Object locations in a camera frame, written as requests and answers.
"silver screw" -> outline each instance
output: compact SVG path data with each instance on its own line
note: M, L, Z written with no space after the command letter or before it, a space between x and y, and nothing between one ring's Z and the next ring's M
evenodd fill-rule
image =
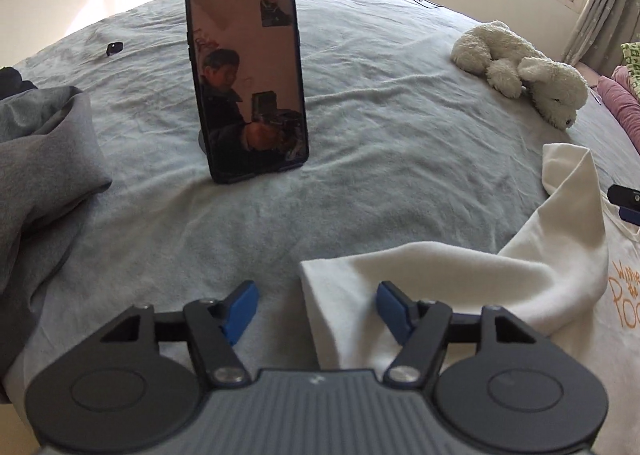
M406 365L398 365L389 369L387 372L389 378L396 383L415 383L420 379L420 372L413 367Z
M213 377L215 377L219 383L230 385L233 383L242 383L244 381L245 374L243 369L222 367L213 373Z

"blue clamp tip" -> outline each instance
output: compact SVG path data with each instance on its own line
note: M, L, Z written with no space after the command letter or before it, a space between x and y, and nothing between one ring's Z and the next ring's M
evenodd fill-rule
M244 290L229 304L222 331L231 346L238 343L244 330L254 318L259 296L258 288L253 281L244 282Z
M384 283L380 283L376 291L376 310L396 341L404 345L414 332L414 327L409 321L408 309Z

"stuffed toy ear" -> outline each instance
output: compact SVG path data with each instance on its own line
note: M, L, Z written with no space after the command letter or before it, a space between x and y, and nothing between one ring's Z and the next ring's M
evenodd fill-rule
M530 82L549 82L553 77L555 61L545 58L523 58L518 65L520 79Z
M501 29L505 29L505 30L511 30L505 22L500 20L493 20L492 22L489 22L489 25L500 27Z

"bed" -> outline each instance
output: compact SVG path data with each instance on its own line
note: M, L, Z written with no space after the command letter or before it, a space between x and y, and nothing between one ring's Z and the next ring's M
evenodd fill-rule
M473 20L412 0L296 0L310 136L297 170L217 186L197 143L184 0L84 28L16 67L92 100L113 184L47 288L40 323L3 380L22 411L30 380L130 305L177 310L255 279L246 366L318 366L298 264L441 241L498 251L545 200L542 146L591 148L601 187L632 185L638 155L596 99L566 133L527 99L458 70ZM123 41L124 50L104 49ZM187 363L186 349L162 351Z

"green patterned cloth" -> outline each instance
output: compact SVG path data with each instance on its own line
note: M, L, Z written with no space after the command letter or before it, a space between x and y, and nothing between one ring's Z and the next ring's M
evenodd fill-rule
M625 57L626 69L629 71L629 86L640 98L640 42L620 45Z

